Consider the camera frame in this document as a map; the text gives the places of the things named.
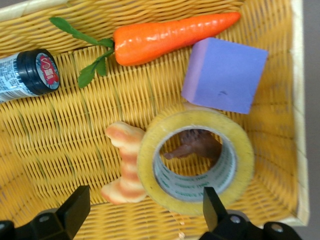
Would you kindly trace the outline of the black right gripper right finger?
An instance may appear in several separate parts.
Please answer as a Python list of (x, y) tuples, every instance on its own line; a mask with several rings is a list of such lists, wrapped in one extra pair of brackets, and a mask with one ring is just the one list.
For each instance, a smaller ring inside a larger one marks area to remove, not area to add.
[(269, 221), (259, 228), (240, 213), (227, 211), (213, 187), (203, 189), (202, 209), (208, 227), (202, 240), (303, 240), (285, 223)]

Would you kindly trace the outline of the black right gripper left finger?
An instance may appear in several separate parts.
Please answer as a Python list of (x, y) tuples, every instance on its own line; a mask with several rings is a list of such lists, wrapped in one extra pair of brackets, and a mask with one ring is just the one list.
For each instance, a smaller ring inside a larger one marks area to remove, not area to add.
[(90, 187), (81, 185), (58, 209), (43, 211), (25, 225), (0, 220), (0, 240), (73, 240), (89, 213)]

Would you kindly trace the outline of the yellow packing tape roll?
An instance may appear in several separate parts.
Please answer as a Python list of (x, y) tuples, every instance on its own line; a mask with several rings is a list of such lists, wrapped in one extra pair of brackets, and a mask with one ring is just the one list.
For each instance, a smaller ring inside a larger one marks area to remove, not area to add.
[[(184, 130), (207, 130), (222, 141), (219, 160), (197, 154), (167, 160), (164, 151), (179, 143)], [(245, 192), (254, 172), (254, 150), (243, 128), (205, 107), (177, 104), (160, 112), (147, 127), (137, 158), (139, 179), (156, 203), (182, 215), (203, 213), (204, 188), (212, 187), (225, 206)]]

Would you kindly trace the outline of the brown rubber toy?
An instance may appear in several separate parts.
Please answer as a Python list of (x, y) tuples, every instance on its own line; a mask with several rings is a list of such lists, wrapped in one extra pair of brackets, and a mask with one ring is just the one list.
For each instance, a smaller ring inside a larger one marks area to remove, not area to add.
[(208, 159), (210, 167), (219, 160), (222, 153), (222, 144), (215, 139), (212, 133), (204, 129), (188, 129), (178, 133), (180, 146), (165, 152), (163, 156), (167, 160), (173, 158), (185, 158), (191, 154)]

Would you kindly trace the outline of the yellow wicker basket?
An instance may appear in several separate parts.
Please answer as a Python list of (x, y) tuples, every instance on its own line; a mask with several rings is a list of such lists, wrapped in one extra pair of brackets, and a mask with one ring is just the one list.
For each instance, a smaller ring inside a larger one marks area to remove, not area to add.
[(101, 187), (120, 176), (120, 157), (105, 135), (124, 121), (145, 128), (165, 107), (181, 102), (191, 50), (186, 47), (139, 67), (113, 56), (107, 75), (79, 88), (80, 70), (104, 49), (53, 26), (65, 18), (99, 40), (118, 27), (213, 13), (241, 13), (220, 38), (268, 51), (248, 115), (228, 112), (247, 132), (254, 175), (229, 206), (255, 225), (303, 226), (309, 221), (302, 0), (34, 0), (0, 8), (0, 58), (44, 48), (55, 58), (60, 88), (0, 104), (0, 220), (24, 225), (56, 208), (80, 185), (90, 186), (91, 211), (75, 240), (183, 240), (201, 235), (202, 216), (170, 212), (151, 198), (113, 205)]

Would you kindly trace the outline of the orange striped shrimp toy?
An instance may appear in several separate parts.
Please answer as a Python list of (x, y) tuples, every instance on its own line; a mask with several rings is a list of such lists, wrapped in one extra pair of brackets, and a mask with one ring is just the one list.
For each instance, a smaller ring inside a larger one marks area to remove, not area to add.
[(112, 123), (105, 130), (121, 157), (121, 177), (104, 185), (101, 195), (114, 205), (138, 203), (147, 193), (139, 179), (137, 158), (145, 131), (123, 121)]

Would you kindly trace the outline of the purple foam block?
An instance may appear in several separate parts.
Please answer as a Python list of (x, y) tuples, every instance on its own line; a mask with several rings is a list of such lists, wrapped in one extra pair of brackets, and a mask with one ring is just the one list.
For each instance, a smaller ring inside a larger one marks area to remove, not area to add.
[(201, 40), (192, 47), (181, 96), (194, 105), (248, 114), (267, 58), (264, 49)]

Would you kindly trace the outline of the black capped small bottle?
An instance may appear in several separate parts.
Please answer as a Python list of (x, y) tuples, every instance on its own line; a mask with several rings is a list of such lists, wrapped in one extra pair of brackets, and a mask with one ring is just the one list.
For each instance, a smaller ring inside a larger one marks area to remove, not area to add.
[(0, 59), (0, 104), (39, 97), (60, 87), (54, 57), (46, 49), (34, 49)]

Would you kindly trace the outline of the orange toy carrot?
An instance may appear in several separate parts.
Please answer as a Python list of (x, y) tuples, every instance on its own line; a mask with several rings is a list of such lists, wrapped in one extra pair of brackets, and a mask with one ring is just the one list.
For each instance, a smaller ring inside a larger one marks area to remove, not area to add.
[(78, 87), (86, 87), (95, 74), (106, 76), (106, 58), (115, 56), (121, 66), (138, 66), (151, 62), (175, 50), (215, 37), (239, 19), (239, 12), (226, 12), (189, 17), (167, 22), (146, 22), (121, 26), (112, 38), (96, 40), (78, 30), (62, 17), (51, 17), (50, 22), (75, 39), (91, 45), (103, 46), (107, 51), (79, 72)]

